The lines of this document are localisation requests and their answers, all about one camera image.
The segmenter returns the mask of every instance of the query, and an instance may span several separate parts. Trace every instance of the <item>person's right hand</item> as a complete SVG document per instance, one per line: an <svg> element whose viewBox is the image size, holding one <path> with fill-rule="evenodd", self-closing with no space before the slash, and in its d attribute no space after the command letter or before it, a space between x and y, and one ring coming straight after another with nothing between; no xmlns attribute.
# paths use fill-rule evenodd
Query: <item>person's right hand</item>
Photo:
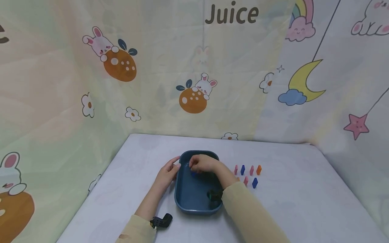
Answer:
<svg viewBox="0 0 389 243"><path fill-rule="evenodd" d="M219 160L209 157L205 154L193 155L189 161L189 168L191 171L200 173L205 172L215 172L215 167L217 164L221 163Z"/></svg>

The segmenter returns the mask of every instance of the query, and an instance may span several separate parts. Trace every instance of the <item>printed wall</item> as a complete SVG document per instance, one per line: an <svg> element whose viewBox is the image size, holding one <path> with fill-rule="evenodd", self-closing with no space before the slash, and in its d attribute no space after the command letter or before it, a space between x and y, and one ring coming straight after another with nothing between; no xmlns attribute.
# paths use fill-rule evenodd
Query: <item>printed wall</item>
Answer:
<svg viewBox="0 0 389 243"><path fill-rule="evenodd" d="M387 236L388 17L389 1L296 1L254 136L316 145Z"/></svg>
<svg viewBox="0 0 389 243"><path fill-rule="evenodd" d="M55 242L131 133L310 142L389 236L388 1L0 6L1 243Z"/></svg>
<svg viewBox="0 0 389 243"><path fill-rule="evenodd" d="M55 242L130 133L253 139L293 4L0 3L0 242Z"/></svg>

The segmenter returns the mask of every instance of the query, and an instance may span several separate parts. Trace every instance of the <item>pink star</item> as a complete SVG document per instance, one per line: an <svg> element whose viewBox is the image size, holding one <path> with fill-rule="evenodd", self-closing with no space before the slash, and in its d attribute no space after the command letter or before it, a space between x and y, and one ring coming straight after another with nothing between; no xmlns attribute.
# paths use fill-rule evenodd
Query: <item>pink star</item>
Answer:
<svg viewBox="0 0 389 243"><path fill-rule="evenodd" d="M345 128L346 131L351 131L354 133L354 140L357 140L358 136L361 133L368 133L369 129L365 125L365 121L367 118L367 114L363 117L357 117L349 114L350 124L348 124Z"/></svg>

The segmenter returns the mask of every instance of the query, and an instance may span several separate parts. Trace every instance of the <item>white table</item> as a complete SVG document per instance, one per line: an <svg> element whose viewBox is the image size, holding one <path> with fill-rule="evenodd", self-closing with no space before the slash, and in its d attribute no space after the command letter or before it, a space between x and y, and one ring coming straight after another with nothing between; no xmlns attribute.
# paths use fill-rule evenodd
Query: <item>white table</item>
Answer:
<svg viewBox="0 0 389 243"><path fill-rule="evenodd" d="M160 168L187 150L213 151L231 170L244 164L248 176L251 165L262 165L257 188L251 176L248 187L292 243L388 242L314 146L141 134L128 137L57 242L114 242ZM165 213L173 222L156 242L243 242L224 208L210 217L181 213L173 184L158 216Z"/></svg>

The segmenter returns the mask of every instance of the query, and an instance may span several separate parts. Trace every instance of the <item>yellow moon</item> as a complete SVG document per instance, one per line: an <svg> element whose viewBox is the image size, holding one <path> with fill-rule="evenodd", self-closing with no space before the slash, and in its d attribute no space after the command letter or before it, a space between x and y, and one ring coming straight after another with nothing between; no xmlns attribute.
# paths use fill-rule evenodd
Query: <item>yellow moon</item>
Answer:
<svg viewBox="0 0 389 243"><path fill-rule="evenodd" d="M289 89L297 89L298 91L303 92L307 97L306 102L316 99L325 92L325 90L314 92L307 87L307 78L309 74L321 61L322 60L317 60L305 64L293 74L289 82Z"/></svg>

